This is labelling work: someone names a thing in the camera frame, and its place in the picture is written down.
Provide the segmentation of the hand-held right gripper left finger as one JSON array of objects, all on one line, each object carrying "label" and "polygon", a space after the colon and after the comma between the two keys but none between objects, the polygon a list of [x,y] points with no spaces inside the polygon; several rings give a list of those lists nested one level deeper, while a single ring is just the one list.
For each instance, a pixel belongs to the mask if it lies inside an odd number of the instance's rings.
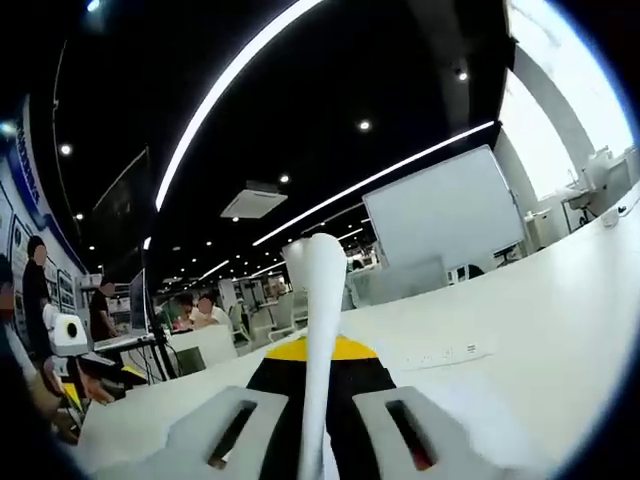
[{"label": "hand-held right gripper left finger", "polygon": [[302,335],[94,410],[97,479],[310,479]]}]

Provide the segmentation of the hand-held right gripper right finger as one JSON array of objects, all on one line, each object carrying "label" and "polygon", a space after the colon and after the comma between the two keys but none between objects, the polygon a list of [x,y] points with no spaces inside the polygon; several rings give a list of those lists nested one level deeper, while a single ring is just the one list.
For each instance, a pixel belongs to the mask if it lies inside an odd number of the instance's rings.
[{"label": "hand-held right gripper right finger", "polygon": [[465,428],[416,388],[354,397],[382,479],[498,479]]}]

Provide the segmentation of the person's left hand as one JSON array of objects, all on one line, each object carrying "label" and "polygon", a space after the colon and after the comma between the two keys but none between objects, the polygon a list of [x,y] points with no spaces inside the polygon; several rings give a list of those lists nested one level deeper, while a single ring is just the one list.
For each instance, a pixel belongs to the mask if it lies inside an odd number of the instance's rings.
[{"label": "person's left hand", "polygon": [[102,405],[108,405],[115,401],[115,398],[106,391],[99,380],[94,379],[84,373],[80,373],[80,379],[84,388],[85,395]]}]

